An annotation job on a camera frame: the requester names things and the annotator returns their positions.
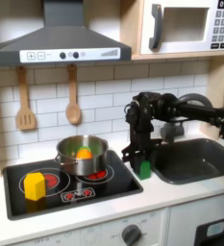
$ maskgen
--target sink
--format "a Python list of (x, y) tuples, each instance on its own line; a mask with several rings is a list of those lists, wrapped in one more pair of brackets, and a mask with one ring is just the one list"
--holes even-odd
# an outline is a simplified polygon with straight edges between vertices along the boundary
[(224, 147), (194, 139), (155, 147), (152, 170), (165, 182), (184, 185), (224, 176)]

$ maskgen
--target faucet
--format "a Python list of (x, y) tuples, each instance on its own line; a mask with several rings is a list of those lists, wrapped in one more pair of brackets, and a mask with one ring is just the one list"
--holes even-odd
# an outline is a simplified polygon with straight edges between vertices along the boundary
[[(179, 98), (179, 100), (182, 102), (191, 102), (191, 104), (195, 105), (197, 103), (205, 107), (212, 108), (212, 103), (207, 97), (196, 93), (183, 95)], [(181, 122), (179, 126), (177, 126), (175, 123), (165, 123), (161, 128), (162, 140), (164, 142), (173, 143), (176, 136), (184, 135), (185, 129), (183, 123), (184, 122)]]

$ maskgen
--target black stovetop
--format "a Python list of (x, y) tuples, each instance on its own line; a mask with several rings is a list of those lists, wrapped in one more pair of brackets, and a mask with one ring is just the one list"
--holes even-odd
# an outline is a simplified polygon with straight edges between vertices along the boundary
[[(37, 202), (25, 199), (23, 181), (40, 172), (46, 180), (46, 196)], [(143, 189), (114, 151), (108, 152), (105, 171), (88, 177), (65, 173), (53, 160), (7, 167), (4, 170), (8, 217), (11, 220), (132, 195)]]

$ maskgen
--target microwave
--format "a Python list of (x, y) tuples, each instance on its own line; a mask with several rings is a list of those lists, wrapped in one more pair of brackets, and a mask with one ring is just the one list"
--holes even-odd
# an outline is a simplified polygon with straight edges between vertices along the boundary
[(145, 0), (140, 54), (224, 51), (224, 0)]

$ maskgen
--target cabinet door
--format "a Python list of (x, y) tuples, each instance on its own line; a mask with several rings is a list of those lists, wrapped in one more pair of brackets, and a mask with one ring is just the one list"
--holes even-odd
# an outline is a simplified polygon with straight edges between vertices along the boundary
[(224, 219), (224, 195), (171, 208), (167, 246), (193, 246), (198, 226)]

